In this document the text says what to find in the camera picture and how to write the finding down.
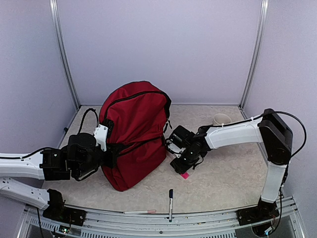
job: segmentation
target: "beige table surface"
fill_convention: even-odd
[[[82,106],[76,115],[62,146],[71,134],[76,134],[85,110]],[[95,106],[98,113],[100,106]],[[180,106],[170,108],[173,128],[182,125],[196,132],[201,125],[211,124],[216,113],[225,113],[232,121],[242,120],[237,107]],[[86,116],[82,132],[93,133],[96,119],[92,112]],[[165,133],[166,138],[172,130]],[[172,155],[133,188],[116,191],[101,169],[88,179],[77,182],[46,181],[43,188],[60,191],[67,204],[112,211],[156,209],[168,213],[168,191],[174,189],[174,213],[203,212],[237,208],[257,204],[265,176],[266,164],[255,143],[222,147],[210,151],[205,161],[190,171],[184,180],[169,165]]]

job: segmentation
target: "pink object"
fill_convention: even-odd
[[[189,174],[186,172],[186,173],[184,173],[184,174],[181,174],[181,176],[182,176],[184,179],[188,179]]]

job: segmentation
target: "backpack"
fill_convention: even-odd
[[[125,191],[166,158],[163,128],[170,98],[150,82],[131,82],[104,102],[100,124],[108,127],[107,156],[102,171],[111,185]]]

